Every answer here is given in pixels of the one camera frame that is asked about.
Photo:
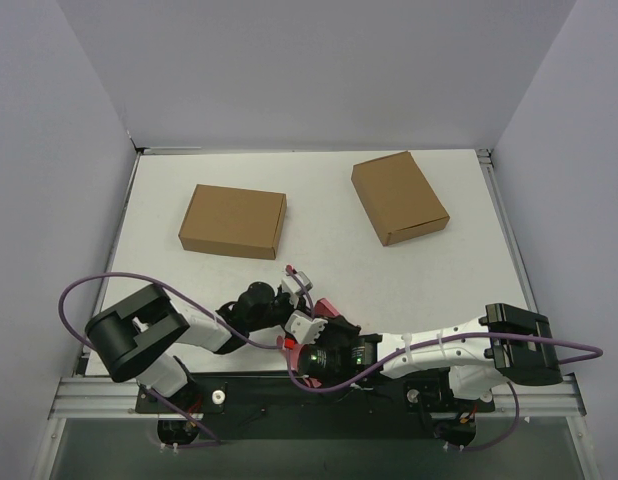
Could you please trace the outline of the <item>pink paper box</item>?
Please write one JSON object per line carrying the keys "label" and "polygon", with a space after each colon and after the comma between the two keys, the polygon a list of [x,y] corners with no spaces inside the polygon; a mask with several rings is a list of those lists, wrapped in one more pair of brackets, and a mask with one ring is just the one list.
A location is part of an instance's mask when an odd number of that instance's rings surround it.
{"label": "pink paper box", "polygon": [[289,353],[293,371],[298,367],[301,346],[315,344],[328,321],[335,319],[340,312],[326,298],[321,298],[315,306],[315,314],[316,316],[311,318],[308,314],[295,310],[283,325],[284,334],[276,339],[276,346],[282,350],[282,354]]}

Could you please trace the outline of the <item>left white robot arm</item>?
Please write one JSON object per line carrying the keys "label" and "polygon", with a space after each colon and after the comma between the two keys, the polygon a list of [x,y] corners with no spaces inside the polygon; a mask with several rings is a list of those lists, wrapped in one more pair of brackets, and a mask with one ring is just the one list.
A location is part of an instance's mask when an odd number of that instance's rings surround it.
{"label": "left white robot arm", "polygon": [[165,289],[150,284],[92,318],[85,333],[117,383],[131,379],[158,393],[172,411],[193,402],[194,387],[185,366],[167,350],[175,343],[229,354],[253,332],[280,326],[299,344],[312,344],[326,321],[311,317],[289,283],[274,290],[256,282],[234,302],[207,317],[177,309]]}

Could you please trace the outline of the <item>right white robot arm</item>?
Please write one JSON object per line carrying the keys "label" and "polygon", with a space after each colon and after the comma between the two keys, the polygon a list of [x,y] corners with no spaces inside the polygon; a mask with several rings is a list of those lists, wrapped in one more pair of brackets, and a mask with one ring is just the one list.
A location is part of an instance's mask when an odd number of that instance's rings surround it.
{"label": "right white robot arm", "polygon": [[325,389],[341,383],[371,388],[421,372],[442,372],[454,398],[477,400],[511,382],[551,386],[562,373],[547,317],[496,303],[485,314],[454,327],[422,333],[359,335],[341,344],[309,344],[291,371]]}

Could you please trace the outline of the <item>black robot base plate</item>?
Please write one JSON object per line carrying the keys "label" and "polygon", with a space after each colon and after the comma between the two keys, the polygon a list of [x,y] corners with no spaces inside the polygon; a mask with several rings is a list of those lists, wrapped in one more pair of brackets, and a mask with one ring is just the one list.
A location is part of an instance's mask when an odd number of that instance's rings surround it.
{"label": "black robot base plate", "polygon": [[307,393],[284,372],[194,375],[161,402],[138,392],[135,412],[158,415],[160,440],[472,440],[491,398],[453,397],[446,373],[410,374],[376,386]]}

